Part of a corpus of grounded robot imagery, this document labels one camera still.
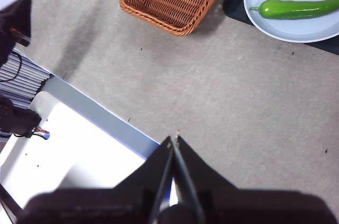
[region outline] gray floor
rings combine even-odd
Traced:
[[[222,2],[178,38],[118,0],[34,0],[24,52],[155,140],[179,129],[237,186],[317,194],[339,216],[339,57],[267,37]]]

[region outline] black cable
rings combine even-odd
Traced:
[[[15,135],[17,138],[26,137],[25,135],[16,135],[16,134],[13,134],[13,135]],[[45,138],[43,135],[40,135],[40,134],[33,133],[32,136],[38,136],[40,138],[43,138],[44,140],[48,140],[48,138]]]
[[[21,54],[19,54],[18,52],[15,52],[15,51],[12,51],[12,53],[15,54],[15,55],[19,58],[19,61],[20,61],[20,63],[19,63],[19,68],[17,69],[16,75],[15,75],[13,78],[6,79],[6,80],[0,80],[0,83],[15,80],[16,77],[17,77],[17,76],[19,75],[19,73],[20,73],[20,69],[21,69],[21,66],[22,66],[22,57],[21,57]]]

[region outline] black device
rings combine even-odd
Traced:
[[[0,130],[30,138],[39,125],[40,116],[30,109],[15,107],[12,101],[0,94]]]
[[[160,209],[175,179],[179,203]],[[241,190],[181,138],[166,138],[113,189],[63,189],[38,195],[17,224],[336,224],[322,199],[296,191]]]
[[[20,65],[14,80],[20,72],[22,58],[13,48],[16,43],[27,47],[31,39],[31,6],[32,0],[17,0],[0,11],[0,67],[8,60],[12,52],[17,55]],[[12,101],[0,94],[0,131],[31,137],[32,130],[38,126],[41,118],[29,109],[15,107]]]
[[[31,40],[32,0],[17,0],[0,11],[0,66],[16,43],[27,47]]]

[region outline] wire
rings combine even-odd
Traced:
[[[25,135],[16,135],[16,134],[13,134],[13,135],[15,135],[17,138],[26,137]],[[44,140],[48,140],[48,138],[45,138],[43,135],[40,135],[40,134],[33,133],[32,136],[38,136],[40,138],[43,138]]]
[[[21,54],[19,54],[18,52],[16,51],[12,51],[13,54],[15,54],[18,58],[19,58],[19,68],[17,69],[17,72],[15,74],[15,76],[13,78],[10,78],[10,79],[6,79],[6,80],[0,80],[0,83],[3,83],[3,82],[9,82],[9,81],[12,81],[12,80],[15,80],[16,77],[19,75],[20,73],[20,70],[21,70],[21,66],[22,66],[22,57],[21,57]]]
[[[47,140],[48,138],[45,138],[43,135],[33,133],[32,136],[38,136],[40,138],[43,138],[44,140]]]

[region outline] black mat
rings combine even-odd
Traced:
[[[253,25],[246,15],[244,0],[225,0],[224,12],[232,19]],[[339,36],[324,41],[307,43],[307,45],[339,55]]]

